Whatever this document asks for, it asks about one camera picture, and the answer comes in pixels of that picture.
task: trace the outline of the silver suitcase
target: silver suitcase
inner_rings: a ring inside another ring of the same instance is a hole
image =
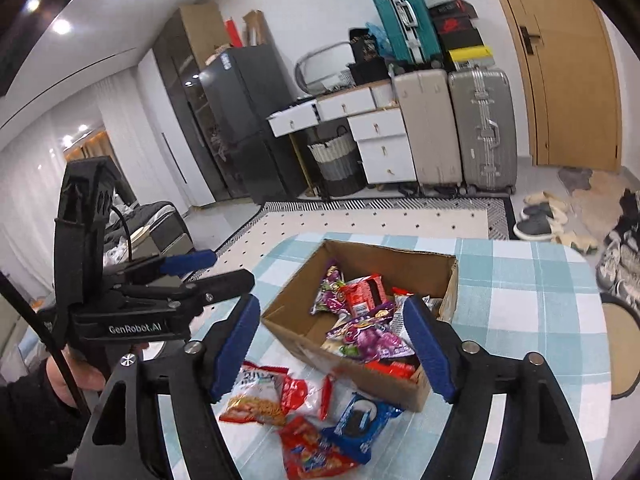
[[[453,72],[449,89],[468,190],[477,187],[513,193],[518,157],[506,74],[497,68]]]
[[[421,70],[394,78],[398,103],[420,184],[462,183],[456,121],[444,70]]]

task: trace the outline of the checkered tablecloth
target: checkered tablecloth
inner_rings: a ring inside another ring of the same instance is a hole
[[[456,332],[492,354],[521,359],[527,352],[537,351],[547,359],[578,421],[596,475],[609,423],[609,345],[593,271],[578,253],[547,243],[301,234],[277,245],[253,269],[253,294],[260,299],[263,310],[324,238],[457,256],[460,281],[453,319]],[[212,323],[225,319],[234,304],[228,301],[217,305],[194,338],[202,338]],[[289,366],[301,378],[320,376],[293,358],[263,326],[255,335],[248,359]],[[349,385],[339,383],[333,416],[342,413],[350,395]],[[494,399],[474,480],[489,478],[495,459],[505,399]],[[225,405],[226,397],[214,411],[219,413]],[[168,398],[161,399],[161,410],[175,477],[188,478],[175,427],[168,416]],[[405,412],[390,421],[374,445],[373,459],[344,478],[419,479],[449,412],[450,406],[432,392],[422,412]],[[274,428],[225,423],[220,427],[243,479],[286,478]]]

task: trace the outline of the slipper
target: slipper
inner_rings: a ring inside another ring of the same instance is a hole
[[[562,232],[562,226],[544,214],[532,216],[513,226],[513,234],[527,242],[544,242]]]
[[[542,202],[549,202],[551,205],[555,206],[563,213],[566,213],[567,211],[569,211],[569,205],[567,202],[565,202],[561,198],[558,198],[556,195],[548,191],[539,191],[537,193],[527,195],[524,199],[524,202],[529,205],[536,205]]]
[[[541,202],[535,205],[528,205],[520,212],[520,218],[527,220],[532,216],[543,214],[555,220],[560,225],[566,224],[569,219],[555,205],[549,202]]]
[[[583,255],[593,254],[598,251],[598,241],[593,236],[577,235],[574,231],[567,231],[554,236],[551,243],[571,247],[574,251],[578,251]]]

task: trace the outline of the refrigerator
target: refrigerator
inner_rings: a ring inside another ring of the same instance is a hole
[[[306,189],[289,136],[274,137],[266,118],[292,97],[273,47],[230,48],[200,73],[217,135],[252,200],[293,200]]]

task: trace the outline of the suitcase handle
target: suitcase handle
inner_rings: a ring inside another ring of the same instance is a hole
[[[396,7],[398,11],[398,16],[402,20],[402,24],[407,28],[415,28],[418,26],[418,18],[415,15],[414,8],[411,6],[409,2],[396,2]]]
[[[500,127],[498,126],[498,123],[496,123],[495,121],[492,121],[491,119],[487,119],[486,121],[487,123],[489,123],[489,126],[491,126],[491,128],[495,132],[494,145],[492,146],[492,148],[495,149],[498,146],[500,146]]]

